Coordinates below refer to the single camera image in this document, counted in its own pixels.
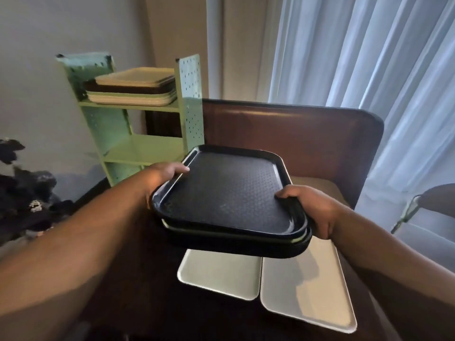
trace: chair backrest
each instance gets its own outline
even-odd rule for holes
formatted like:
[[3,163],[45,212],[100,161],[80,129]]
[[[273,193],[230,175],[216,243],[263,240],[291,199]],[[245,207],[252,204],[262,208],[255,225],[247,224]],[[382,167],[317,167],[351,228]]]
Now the chair backrest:
[[455,183],[428,189],[420,196],[417,204],[420,208],[455,218]]
[[204,99],[207,144],[278,154],[292,176],[335,183],[353,208],[381,141],[383,121],[363,110]]

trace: white curtain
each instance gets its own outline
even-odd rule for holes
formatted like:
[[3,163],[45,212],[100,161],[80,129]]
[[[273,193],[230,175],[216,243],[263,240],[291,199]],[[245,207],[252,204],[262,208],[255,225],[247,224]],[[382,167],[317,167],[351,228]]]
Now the white curtain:
[[365,192],[408,198],[455,135],[455,0],[268,2],[257,100],[377,114]]

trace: mint green shelving unit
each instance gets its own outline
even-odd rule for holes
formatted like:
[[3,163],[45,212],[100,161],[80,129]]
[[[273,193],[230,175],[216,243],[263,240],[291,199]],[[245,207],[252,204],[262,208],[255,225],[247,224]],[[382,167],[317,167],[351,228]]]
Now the mint green shelving unit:
[[[174,73],[177,100],[166,106],[96,104],[87,99],[83,82],[115,71],[108,53],[57,55],[77,104],[93,137],[111,186],[160,161],[181,161],[191,148],[204,143],[199,55],[177,59]],[[177,112],[181,138],[134,134],[127,110]]]

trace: textured tray surface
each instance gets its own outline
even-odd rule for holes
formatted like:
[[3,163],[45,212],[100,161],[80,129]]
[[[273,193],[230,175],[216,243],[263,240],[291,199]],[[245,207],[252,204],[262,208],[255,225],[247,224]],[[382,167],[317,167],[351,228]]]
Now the textured tray surface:
[[273,234],[292,230],[275,199],[282,183],[274,163],[231,154],[199,152],[165,198],[173,218]]

